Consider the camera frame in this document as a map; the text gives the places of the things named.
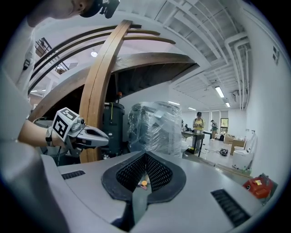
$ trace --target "black cable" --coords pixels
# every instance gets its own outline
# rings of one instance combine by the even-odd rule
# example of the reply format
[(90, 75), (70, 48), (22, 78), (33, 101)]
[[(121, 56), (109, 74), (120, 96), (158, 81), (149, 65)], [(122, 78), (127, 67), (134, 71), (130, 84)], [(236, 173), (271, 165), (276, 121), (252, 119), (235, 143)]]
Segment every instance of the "black cable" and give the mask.
[(56, 156), (57, 156), (57, 159), (58, 159), (57, 166), (59, 165), (59, 162), (60, 162), (60, 150), (61, 150), (61, 148), (62, 148), (62, 147), (59, 148), (59, 151), (58, 151), (58, 153), (57, 153), (57, 155), (56, 155)]

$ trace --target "table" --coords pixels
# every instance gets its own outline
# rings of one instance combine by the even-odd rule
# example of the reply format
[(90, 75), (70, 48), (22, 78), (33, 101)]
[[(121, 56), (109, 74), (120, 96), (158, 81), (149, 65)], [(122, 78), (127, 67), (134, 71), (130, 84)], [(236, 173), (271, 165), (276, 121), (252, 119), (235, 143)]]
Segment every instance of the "table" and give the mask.
[(191, 153), (195, 153), (195, 149), (196, 149), (196, 143), (198, 140), (201, 140), (201, 144), (200, 144), (200, 148), (199, 148), (199, 154), (198, 154), (198, 157), (200, 157), (200, 153), (201, 153), (201, 149), (202, 149), (202, 145), (203, 145), (203, 139), (205, 137), (204, 133), (200, 133), (200, 134), (197, 134), (197, 133), (192, 133), (192, 132), (189, 132), (189, 131), (182, 131), (182, 136), (185, 137), (185, 138), (188, 138), (188, 137), (195, 137), (195, 142), (194, 142), (194, 145), (193, 145), (193, 152), (192, 150), (187, 150), (188, 152), (191, 152)]

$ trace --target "black vent grille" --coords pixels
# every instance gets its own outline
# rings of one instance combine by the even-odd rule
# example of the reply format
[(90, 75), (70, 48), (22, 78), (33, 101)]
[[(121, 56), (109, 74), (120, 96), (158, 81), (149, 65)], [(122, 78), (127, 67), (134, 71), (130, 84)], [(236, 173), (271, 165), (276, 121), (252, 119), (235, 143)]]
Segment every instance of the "black vent grille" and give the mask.
[(145, 170), (146, 157), (143, 155), (119, 170), (116, 179), (121, 185), (133, 192)]
[(168, 184), (173, 176), (172, 171), (164, 164), (151, 156), (147, 156), (146, 171), (151, 181), (151, 190), (154, 192)]
[(224, 189), (213, 191), (211, 194), (235, 227), (241, 225), (250, 218)]
[(67, 179), (71, 179), (71, 178), (74, 178), (74, 177), (78, 177), (78, 176), (81, 176), (81, 175), (84, 175), (85, 172), (84, 171), (76, 171), (76, 172), (70, 172), (70, 173), (66, 173), (66, 174), (62, 174), (62, 177), (64, 180), (67, 180)]

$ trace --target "yellow shirt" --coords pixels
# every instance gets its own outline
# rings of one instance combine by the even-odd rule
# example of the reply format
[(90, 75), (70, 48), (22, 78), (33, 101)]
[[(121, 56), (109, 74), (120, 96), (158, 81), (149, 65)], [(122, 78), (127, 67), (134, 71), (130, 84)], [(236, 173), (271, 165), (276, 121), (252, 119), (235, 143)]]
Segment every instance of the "yellow shirt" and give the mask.
[(194, 119), (193, 128), (196, 130), (199, 130), (199, 131), (203, 131), (203, 128), (205, 126), (204, 124), (205, 124), (205, 122), (202, 120), (202, 118), (200, 120), (196, 119), (196, 121)]

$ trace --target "floor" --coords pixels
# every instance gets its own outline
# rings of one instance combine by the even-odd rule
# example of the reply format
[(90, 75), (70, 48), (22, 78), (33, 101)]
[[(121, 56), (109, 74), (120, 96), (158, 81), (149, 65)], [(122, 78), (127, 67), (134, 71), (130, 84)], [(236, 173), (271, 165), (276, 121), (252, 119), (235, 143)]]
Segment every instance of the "floor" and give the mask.
[[(227, 156), (222, 156), (221, 154), (216, 152), (222, 148), (228, 150)], [(215, 164), (220, 164), (225, 167), (232, 168), (232, 155), (230, 155), (230, 152), (231, 152), (231, 145), (225, 144), (224, 142), (219, 141), (218, 139), (215, 139), (215, 141), (209, 141), (208, 150), (202, 147), (200, 158), (203, 158)], [(187, 152), (186, 154), (190, 157), (198, 156), (198, 154), (193, 155)]]

